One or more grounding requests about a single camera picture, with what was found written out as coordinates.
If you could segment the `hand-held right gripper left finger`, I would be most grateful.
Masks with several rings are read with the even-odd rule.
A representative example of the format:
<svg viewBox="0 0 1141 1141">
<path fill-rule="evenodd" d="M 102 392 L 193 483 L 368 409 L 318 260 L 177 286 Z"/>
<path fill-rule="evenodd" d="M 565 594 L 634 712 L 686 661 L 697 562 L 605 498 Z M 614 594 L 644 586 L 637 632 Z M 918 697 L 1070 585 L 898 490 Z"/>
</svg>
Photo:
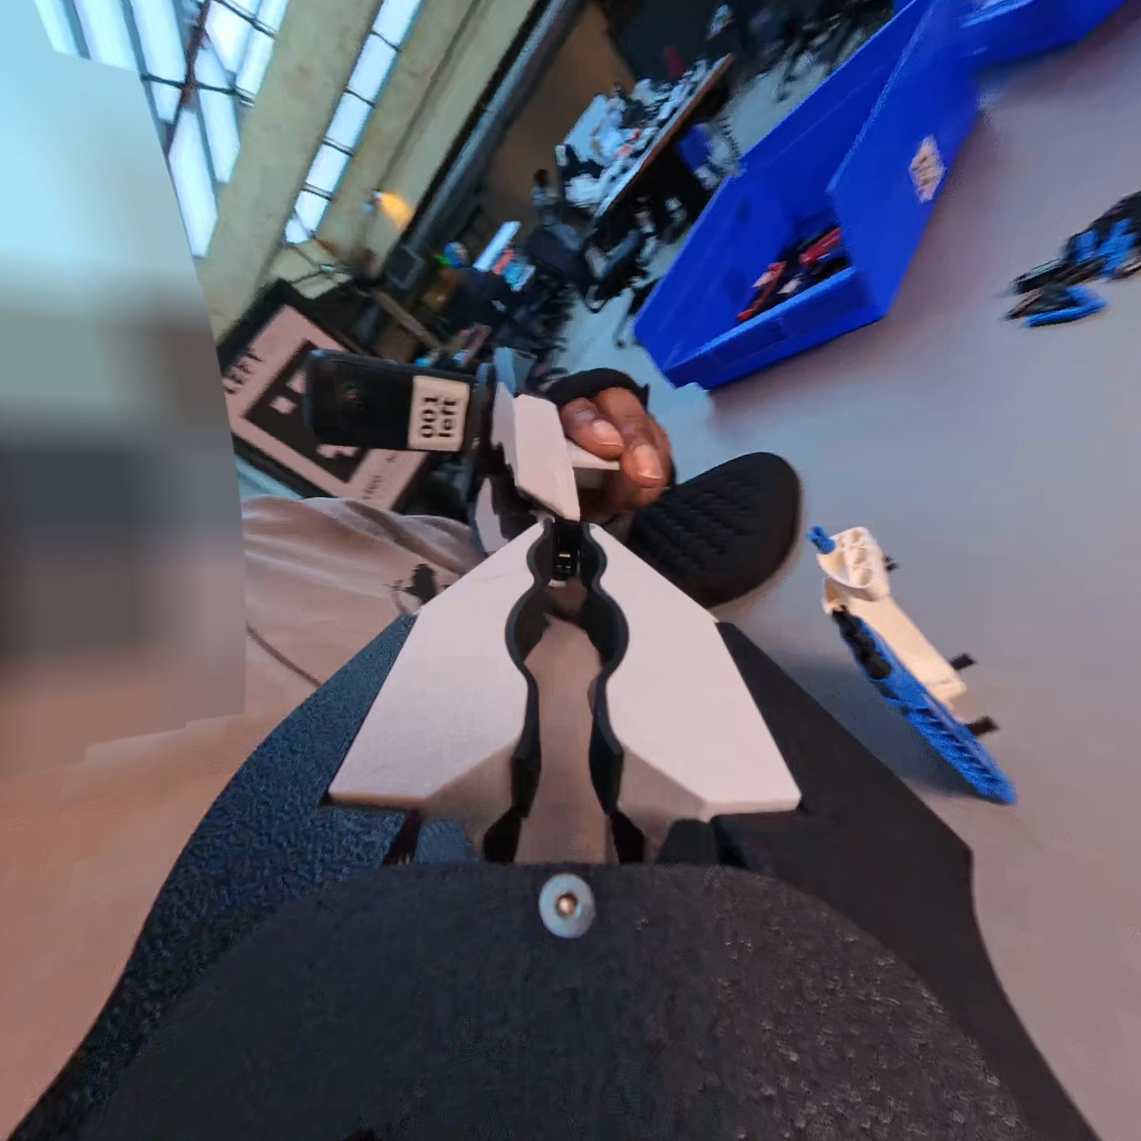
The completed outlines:
<svg viewBox="0 0 1141 1141">
<path fill-rule="evenodd" d="M 538 524 L 424 606 L 327 790 L 331 805 L 463 825 L 512 863 L 541 778 L 538 684 L 547 528 Z"/>
</svg>

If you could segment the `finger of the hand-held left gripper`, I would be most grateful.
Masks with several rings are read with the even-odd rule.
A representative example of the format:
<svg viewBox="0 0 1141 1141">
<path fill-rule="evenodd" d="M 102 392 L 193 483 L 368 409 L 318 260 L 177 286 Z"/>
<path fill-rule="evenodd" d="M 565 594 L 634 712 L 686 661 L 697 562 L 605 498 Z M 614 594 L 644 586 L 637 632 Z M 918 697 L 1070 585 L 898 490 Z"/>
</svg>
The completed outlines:
<svg viewBox="0 0 1141 1141">
<path fill-rule="evenodd" d="M 490 442 L 501 450 L 515 492 L 528 506 L 560 521 L 580 522 L 569 442 L 553 404 L 496 386 Z"/>
<path fill-rule="evenodd" d="M 471 540 L 482 559 L 547 520 L 547 510 L 522 495 L 512 481 L 481 481 L 470 510 Z"/>
</svg>

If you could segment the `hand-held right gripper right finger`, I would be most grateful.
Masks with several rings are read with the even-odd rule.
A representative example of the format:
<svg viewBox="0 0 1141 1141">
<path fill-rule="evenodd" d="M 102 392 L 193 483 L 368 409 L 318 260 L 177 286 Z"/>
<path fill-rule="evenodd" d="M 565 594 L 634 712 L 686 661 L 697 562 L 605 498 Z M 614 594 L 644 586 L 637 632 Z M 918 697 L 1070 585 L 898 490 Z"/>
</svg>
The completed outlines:
<svg viewBox="0 0 1141 1141">
<path fill-rule="evenodd" d="M 590 775 L 624 865 L 682 821 L 785 814 L 803 795 L 719 621 L 595 525 L 580 541 L 580 627 L 600 662 Z"/>
</svg>

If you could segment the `white half-round lego piece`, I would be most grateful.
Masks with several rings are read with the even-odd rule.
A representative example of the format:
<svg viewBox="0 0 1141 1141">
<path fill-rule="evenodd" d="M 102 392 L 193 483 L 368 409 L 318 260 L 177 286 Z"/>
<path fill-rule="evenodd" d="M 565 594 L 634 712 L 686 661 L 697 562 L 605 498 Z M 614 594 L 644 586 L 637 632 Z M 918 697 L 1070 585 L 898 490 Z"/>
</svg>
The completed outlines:
<svg viewBox="0 0 1141 1141">
<path fill-rule="evenodd" d="M 860 526 L 831 536 L 837 541 L 834 553 L 816 552 L 825 613 L 890 600 L 890 562 L 875 537 Z"/>
</svg>

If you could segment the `blue white lego assembly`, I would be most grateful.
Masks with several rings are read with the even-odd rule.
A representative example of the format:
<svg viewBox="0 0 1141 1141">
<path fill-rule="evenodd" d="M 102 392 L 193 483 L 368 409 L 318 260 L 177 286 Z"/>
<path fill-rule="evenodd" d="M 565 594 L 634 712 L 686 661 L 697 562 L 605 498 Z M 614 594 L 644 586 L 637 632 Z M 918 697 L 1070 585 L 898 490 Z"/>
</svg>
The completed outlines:
<svg viewBox="0 0 1141 1141">
<path fill-rule="evenodd" d="M 868 601 L 834 577 L 823 581 L 822 606 L 863 676 L 979 798 L 1017 803 L 1009 778 L 982 744 L 996 726 L 989 718 L 963 721 L 967 687 L 962 673 L 970 658 L 945 659 L 891 597 Z"/>
</svg>

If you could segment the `red black lego parts heap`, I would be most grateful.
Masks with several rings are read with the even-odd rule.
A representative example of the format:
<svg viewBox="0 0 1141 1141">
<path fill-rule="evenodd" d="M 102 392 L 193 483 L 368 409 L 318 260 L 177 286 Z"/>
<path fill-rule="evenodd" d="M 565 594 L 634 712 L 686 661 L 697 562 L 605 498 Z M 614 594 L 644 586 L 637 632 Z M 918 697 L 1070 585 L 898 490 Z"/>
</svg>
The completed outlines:
<svg viewBox="0 0 1141 1141">
<path fill-rule="evenodd" d="M 753 283 L 736 324 L 758 318 L 788 301 L 815 289 L 850 266 L 842 229 L 831 225 L 787 245 Z"/>
</svg>

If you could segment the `person's left hand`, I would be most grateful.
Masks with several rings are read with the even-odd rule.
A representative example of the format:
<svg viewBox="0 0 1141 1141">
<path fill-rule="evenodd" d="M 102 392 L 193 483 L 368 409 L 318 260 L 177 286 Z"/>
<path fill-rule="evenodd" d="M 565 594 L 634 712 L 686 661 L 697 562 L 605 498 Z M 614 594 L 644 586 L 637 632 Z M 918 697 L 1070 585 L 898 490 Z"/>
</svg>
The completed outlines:
<svg viewBox="0 0 1141 1141">
<path fill-rule="evenodd" d="M 596 490 L 580 494 L 581 518 L 611 524 L 656 505 L 675 473 L 670 441 L 629 389 L 609 386 L 561 407 L 564 435 L 583 452 L 617 462 Z"/>
</svg>

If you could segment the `black framed marker board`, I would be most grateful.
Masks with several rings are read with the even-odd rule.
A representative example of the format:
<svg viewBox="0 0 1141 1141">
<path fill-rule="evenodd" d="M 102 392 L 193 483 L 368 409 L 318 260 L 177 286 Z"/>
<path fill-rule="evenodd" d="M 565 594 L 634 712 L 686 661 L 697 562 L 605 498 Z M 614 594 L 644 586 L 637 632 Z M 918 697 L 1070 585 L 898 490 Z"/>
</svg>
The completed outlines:
<svg viewBox="0 0 1141 1141">
<path fill-rule="evenodd" d="M 427 477 L 427 457 L 322 445 L 307 427 L 303 363 L 318 350 L 356 352 L 285 280 L 261 293 L 221 337 L 219 369 L 236 457 L 302 498 L 403 510 Z"/>
</svg>

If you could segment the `person's beige hoodie torso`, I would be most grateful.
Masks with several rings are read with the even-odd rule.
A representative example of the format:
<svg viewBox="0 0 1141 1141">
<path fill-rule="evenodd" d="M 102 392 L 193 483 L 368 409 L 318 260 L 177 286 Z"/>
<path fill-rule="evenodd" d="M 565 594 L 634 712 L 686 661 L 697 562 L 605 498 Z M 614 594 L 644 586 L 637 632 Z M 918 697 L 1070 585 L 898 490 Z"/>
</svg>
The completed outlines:
<svg viewBox="0 0 1141 1141">
<path fill-rule="evenodd" d="M 1 1124 L 60 1075 L 207 809 L 249 755 L 394 619 L 475 563 L 463 525 L 364 502 L 243 503 L 247 699 L 230 718 L 3 776 Z"/>
</svg>

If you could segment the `blue plastic bin white sticker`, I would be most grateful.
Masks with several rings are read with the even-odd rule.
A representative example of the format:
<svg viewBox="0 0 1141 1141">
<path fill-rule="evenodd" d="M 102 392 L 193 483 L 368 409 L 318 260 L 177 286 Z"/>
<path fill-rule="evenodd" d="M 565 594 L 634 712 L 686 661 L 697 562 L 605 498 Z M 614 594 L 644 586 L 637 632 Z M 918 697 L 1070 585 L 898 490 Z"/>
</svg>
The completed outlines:
<svg viewBox="0 0 1141 1141">
<path fill-rule="evenodd" d="M 681 389 L 713 390 L 887 317 L 978 116 L 975 78 L 894 17 L 754 147 L 696 222 L 636 321 Z M 746 324 L 753 283 L 837 225 L 850 266 Z"/>
</svg>

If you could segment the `pile of blue black pins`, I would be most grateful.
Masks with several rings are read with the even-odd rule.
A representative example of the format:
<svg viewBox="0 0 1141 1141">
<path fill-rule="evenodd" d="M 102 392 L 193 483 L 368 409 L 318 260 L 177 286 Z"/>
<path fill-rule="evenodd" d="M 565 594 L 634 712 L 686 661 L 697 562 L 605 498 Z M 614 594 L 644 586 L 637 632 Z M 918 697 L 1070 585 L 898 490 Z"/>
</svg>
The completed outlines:
<svg viewBox="0 0 1141 1141">
<path fill-rule="evenodd" d="M 1140 194 L 1134 192 L 1070 236 L 1051 261 L 1012 280 L 1013 305 L 1004 318 L 1042 329 L 1095 317 L 1107 305 L 1095 287 L 1138 272 Z"/>
</svg>

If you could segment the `long blue plastic bin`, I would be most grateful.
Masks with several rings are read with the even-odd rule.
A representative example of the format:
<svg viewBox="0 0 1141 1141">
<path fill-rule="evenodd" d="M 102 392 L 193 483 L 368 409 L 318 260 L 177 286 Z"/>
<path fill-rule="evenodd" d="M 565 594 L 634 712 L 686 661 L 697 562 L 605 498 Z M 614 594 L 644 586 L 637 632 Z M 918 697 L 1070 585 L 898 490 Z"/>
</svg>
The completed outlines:
<svg viewBox="0 0 1141 1141">
<path fill-rule="evenodd" d="M 933 39 L 967 73 L 986 73 L 1070 48 L 1125 2 L 918 3 L 917 36 Z"/>
</svg>

